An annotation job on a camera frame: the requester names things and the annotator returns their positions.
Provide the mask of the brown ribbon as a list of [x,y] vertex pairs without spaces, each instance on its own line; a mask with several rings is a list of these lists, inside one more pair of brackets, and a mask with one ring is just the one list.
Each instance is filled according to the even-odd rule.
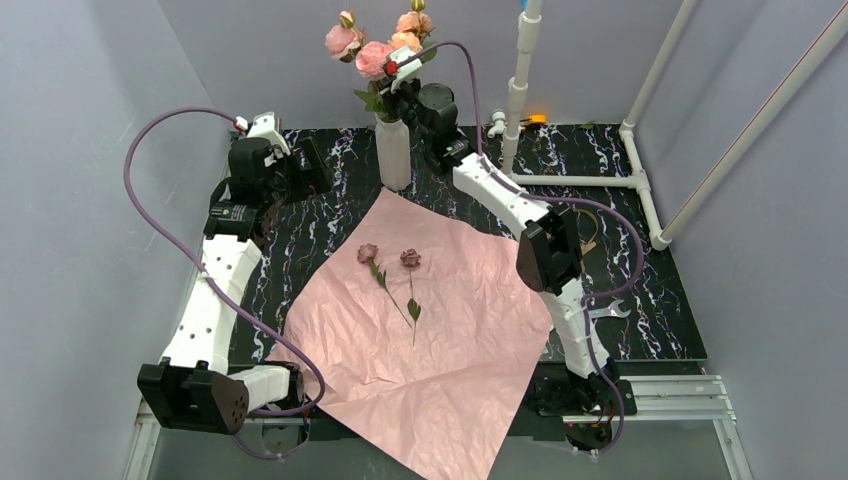
[[581,232],[581,254],[587,255],[597,247],[597,237],[600,233],[598,216],[586,209],[577,209],[577,221]]

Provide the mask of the pink wrapping paper sheet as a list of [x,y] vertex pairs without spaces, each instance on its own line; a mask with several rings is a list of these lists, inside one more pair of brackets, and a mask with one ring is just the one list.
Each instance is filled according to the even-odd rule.
[[[421,255],[416,342],[357,261],[366,243],[379,247],[411,322],[400,255]],[[286,344],[270,356],[304,353],[316,365],[307,392],[327,384],[320,408],[416,474],[484,479],[551,327],[515,271],[516,253],[475,203],[446,192],[357,192],[287,207],[270,254]]]

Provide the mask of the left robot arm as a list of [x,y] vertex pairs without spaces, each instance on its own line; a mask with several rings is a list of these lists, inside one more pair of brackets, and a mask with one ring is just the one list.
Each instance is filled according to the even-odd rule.
[[162,427],[233,436],[261,407],[303,399],[297,365],[262,361],[232,372],[229,347],[277,210],[328,192],[330,170],[310,137],[288,151],[262,138],[236,139],[228,166],[210,196],[185,311],[158,362],[141,366],[137,385]]

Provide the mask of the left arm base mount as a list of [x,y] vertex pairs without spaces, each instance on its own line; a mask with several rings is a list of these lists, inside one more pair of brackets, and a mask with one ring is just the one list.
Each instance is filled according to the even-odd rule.
[[320,381],[316,395],[304,394],[301,400],[278,400],[266,405],[249,409],[249,414],[256,417],[287,418],[302,416],[316,408],[327,393],[327,384]]

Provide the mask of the white ribbed vase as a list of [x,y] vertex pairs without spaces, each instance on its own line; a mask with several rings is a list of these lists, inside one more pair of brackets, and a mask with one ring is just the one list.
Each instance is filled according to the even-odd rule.
[[400,120],[387,121],[377,115],[375,141],[380,179],[393,191],[407,188],[412,182],[410,133]]

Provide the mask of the pink rose flower bunch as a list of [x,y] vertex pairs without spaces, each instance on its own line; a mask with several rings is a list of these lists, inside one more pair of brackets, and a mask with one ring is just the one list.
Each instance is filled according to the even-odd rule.
[[368,81],[365,90],[355,90],[365,109],[384,123],[394,123],[397,116],[389,112],[379,95],[380,82],[388,79],[385,65],[390,55],[406,49],[417,54],[431,45],[434,25],[425,12],[425,1],[411,1],[409,11],[400,15],[395,31],[384,42],[368,40],[365,30],[356,25],[352,11],[341,11],[338,20],[324,38],[327,53],[334,60],[353,64],[357,72]]

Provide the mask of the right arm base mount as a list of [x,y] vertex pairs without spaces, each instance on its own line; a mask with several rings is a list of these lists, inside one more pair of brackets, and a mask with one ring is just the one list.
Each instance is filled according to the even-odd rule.
[[585,416],[585,422],[563,423],[565,439],[579,451],[601,450],[612,443],[613,422],[638,412],[632,385],[620,376],[616,362],[609,360],[603,371],[614,387],[596,373],[584,379],[562,363],[539,363],[521,406],[541,418]]

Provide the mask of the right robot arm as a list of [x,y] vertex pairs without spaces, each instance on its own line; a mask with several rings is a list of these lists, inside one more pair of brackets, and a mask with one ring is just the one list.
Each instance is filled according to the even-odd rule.
[[458,127],[449,87],[389,78],[380,81],[376,91],[388,113],[421,136],[430,170],[450,176],[456,189],[500,219],[517,239],[516,271],[548,309],[571,374],[587,381],[617,381],[617,368],[584,316],[574,213],[526,198],[524,190],[481,154]]

